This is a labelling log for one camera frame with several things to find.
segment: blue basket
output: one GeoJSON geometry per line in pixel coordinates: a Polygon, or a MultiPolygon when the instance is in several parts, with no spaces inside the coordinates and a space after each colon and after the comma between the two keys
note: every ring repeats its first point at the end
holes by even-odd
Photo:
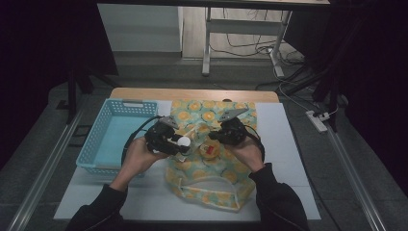
{"type": "MultiPolygon", "coordinates": [[[[114,175],[120,170],[123,146],[129,136],[147,119],[157,115],[157,103],[152,101],[105,100],[76,164],[89,173],[114,175]]],[[[146,124],[148,129],[154,121],[146,124]]]]}

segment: white cable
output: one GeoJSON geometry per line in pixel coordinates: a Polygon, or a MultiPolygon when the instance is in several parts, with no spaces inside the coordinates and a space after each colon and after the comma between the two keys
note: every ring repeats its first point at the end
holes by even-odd
{"type": "Polygon", "coordinates": [[[339,110],[339,105],[337,105],[336,111],[334,111],[333,113],[330,113],[329,115],[330,115],[330,116],[333,115],[333,114],[336,113],[338,110],[339,110]]]}
{"type": "Polygon", "coordinates": [[[282,84],[283,84],[283,83],[281,83],[281,84],[279,85],[279,90],[282,92],[283,95],[285,95],[285,97],[289,98],[290,100],[292,100],[293,103],[295,103],[295,104],[297,104],[298,106],[302,107],[302,108],[305,109],[306,111],[310,111],[308,108],[306,108],[305,106],[303,106],[303,105],[297,103],[297,102],[294,101],[292,98],[290,98],[286,93],[284,93],[284,92],[282,91],[282,89],[281,89],[282,84]]]}
{"type": "Polygon", "coordinates": [[[315,107],[317,107],[318,109],[320,109],[320,105],[319,105],[319,103],[317,103],[317,102],[313,102],[313,105],[315,105],[315,107]]]}

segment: power strip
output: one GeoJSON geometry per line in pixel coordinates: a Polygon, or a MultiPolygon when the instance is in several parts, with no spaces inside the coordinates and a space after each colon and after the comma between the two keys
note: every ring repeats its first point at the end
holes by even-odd
{"type": "Polygon", "coordinates": [[[315,113],[314,111],[308,111],[306,112],[306,115],[307,117],[309,117],[313,125],[315,125],[316,129],[318,129],[320,133],[327,132],[326,125],[324,125],[323,122],[321,122],[321,120],[318,117],[314,117],[313,116],[314,113],[315,113]]]}

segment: white table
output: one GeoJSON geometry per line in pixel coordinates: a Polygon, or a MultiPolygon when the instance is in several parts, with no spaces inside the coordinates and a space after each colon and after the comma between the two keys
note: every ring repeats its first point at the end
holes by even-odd
{"type": "MultiPolygon", "coordinates": [[[[171,101],[158,101],[159,115],[170,113],[171,101]]],[[[320,219],[293,134],[280,103],[256,103],[258,133],[266,149],[266,162],[273,163],[279,182],[290,185],[299,195],[308,219],[320,219]]],[[[165,181],[166,160],[153,165],[143,178],[134,179],[129,186],[127,200],[120,213],[125,219],[142,221],[257,221],[259,211],[255,192],[239,212],[214,209],[177,197],[165,181]]],[[[90,204],[101,192],[103,184],[113,177],[88,174],[77,167],[55,219],[70,219],[84,204],[90,204]]]]}

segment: yellow floral bag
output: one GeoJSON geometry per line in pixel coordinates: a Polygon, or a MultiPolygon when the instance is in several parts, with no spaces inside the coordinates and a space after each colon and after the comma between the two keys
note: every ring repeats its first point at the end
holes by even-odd
{"type": "Polygon", "coordinates": [[[255,188],[248,178],[250,170],[223,144],[208,137],[210,131],[220,129],[217,121],[226,110],[239,108],[248,109],[238,116],[240,121],[256,130],[254,103],[173,101],[170,114],[179,125],[177,133],[195,144],[184,162],[176,157],[168,161],[166,181],[176,195],[232,211],[245,203],[255,188]]]}

